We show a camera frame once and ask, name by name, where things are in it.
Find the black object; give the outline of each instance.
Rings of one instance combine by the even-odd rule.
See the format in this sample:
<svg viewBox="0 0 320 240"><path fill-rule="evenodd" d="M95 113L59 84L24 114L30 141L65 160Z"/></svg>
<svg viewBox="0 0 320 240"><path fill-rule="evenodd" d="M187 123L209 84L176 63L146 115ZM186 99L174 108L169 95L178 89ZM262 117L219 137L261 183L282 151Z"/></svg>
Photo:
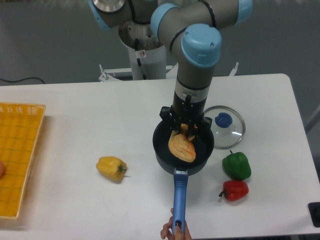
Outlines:
<svg viewBox="0 0 320 240"><path fill-rule="evenodd" d="M165 121L161 121L154 130L152 143L158 163L172 175L175 174L175 169L180 171L187 170L188 176L196 174L206 165L214 149L214 135L211 129L198 132L191 141L196 153L193 162L183 161L170 152L168 142L171 133L170 125Z"/></svg>
<svg viewBox="0 0 320 240"><path fill-rule="evenodd" d="M43 81L41 78L39 77L36 77L36 76L31 76L31 77L26 77L26 78L22 78L22 79L19 79L19 80L6 80L6 79L3 79L3 78L0 78L1 81L4 81L4 82L7 82L7 83L18 83L18 82L22 82L24 80L28 80L28 79L38 79L39 81L41 81L43 84L46 84L45 81Z"/></svg>
<svg viewBox="0 0 320 240"><path fill-rule="evenodd" d="M320 202L310 202L308 208L313 226L320 228Z"/></svg>

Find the blue pan handle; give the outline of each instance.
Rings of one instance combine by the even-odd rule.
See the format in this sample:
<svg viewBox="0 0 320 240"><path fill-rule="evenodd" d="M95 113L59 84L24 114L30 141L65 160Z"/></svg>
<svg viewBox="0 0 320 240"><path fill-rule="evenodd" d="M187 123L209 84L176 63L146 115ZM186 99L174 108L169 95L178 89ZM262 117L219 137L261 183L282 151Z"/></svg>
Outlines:
<svg viewBox="0 0 320 240"><path fill-rule="evenodd" d="M174 234L176 225L178 225L181 228L182 232L185 232L188 172L175 170L173 179L174 201L172 233Z"/></svg>

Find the yellow basket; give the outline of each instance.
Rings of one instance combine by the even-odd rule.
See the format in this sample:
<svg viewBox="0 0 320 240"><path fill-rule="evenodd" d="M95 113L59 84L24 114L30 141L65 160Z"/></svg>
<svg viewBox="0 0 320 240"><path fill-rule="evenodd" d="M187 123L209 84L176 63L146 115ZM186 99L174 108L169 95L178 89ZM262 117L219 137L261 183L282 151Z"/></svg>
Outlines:
<svg viewBox="0 0 320 240"><path fill-rule="evenodd" d="M0 218L19 215L46 105L0 102Z"/></svg>

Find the white table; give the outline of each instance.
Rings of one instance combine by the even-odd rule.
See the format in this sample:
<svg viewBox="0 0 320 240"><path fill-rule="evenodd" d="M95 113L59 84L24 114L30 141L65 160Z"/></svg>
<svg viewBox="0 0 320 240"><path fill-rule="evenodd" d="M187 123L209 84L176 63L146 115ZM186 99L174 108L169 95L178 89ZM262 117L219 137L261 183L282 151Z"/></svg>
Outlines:
<svg viewBox="0 0 320 240"><path fill-rule="evenodd" d="M152 145L175 80L0 87L1 102L46 105L44 125L18 220L0 220L1 240L160 239L173 205L173 176ZM213 150L190 176L186 220L194 238L319 233L307 204L320 185L289 78L283 74L216 77L206 108L225 105L245 120L242 142L250 192L230 203L218 197L229 180L228 150ZM96 169L102 156L123 159L115 184Z"/></svg>

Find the blue joint cap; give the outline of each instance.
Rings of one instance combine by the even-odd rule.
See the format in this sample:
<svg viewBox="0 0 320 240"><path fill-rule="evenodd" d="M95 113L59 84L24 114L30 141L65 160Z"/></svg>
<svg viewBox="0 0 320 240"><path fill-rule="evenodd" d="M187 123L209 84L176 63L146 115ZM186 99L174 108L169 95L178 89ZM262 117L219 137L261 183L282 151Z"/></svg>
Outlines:
<svg viewBox="0 0 320 240"><path fill-rule="evenodd" d="M239 0L238 17L235 24L240 23L252 15L253 3L252 0Z"/></svg>
<svg viewBox="0 0 320 240"><path fill-rule="evenodd" d="M226 129L232 124L232 117L226 112L220 112L214 119L218 127Z"/></svg>
<svg viewBox="0 0 320 240"><path fill-rule="evenodd" d="M153 34L156 35L157 38L159 38L158 29L159 29L160 22L164 17L164 15L172 8L178 8L178 7L172 3L165 3L160 5L152 14L150 25L151 25Z"/></svg>
<svg viewBox="0 0 320 240"><path fill-rule="evenodd" d="M94 3L92 2L92 0L89 0L88 3L89 3L90 9L91 9L91 11L92 11L92 13L93 13L93 16L94 16L96 22L98 23L99 27L100 27L102 30L105 30L105 31L106 31L106 30L109 30L110 27L109 27L109 26L105 23L105 21L100 17L100 15L99 15L97 9L95 8Z"/></svg>
<svg viewBox="0 0 320 240"><path fill-rule="evenodd" d="M222 38L217 29L198 23L189 26L183 33L181 49L186 59L200 68L215 65L221 52Z"/></svg>

